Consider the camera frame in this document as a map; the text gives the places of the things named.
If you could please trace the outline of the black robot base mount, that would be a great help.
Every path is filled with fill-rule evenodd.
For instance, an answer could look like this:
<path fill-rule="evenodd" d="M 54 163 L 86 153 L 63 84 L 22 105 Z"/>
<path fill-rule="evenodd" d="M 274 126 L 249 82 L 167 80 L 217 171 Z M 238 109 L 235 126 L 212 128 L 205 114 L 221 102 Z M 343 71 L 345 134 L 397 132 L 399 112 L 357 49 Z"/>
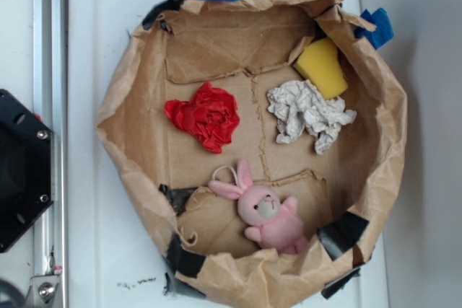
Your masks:
<path fill-rule="evenodd" d="M 8 252 L 53 203 L 53 132 L 1 90 L 1 252 Z"/>

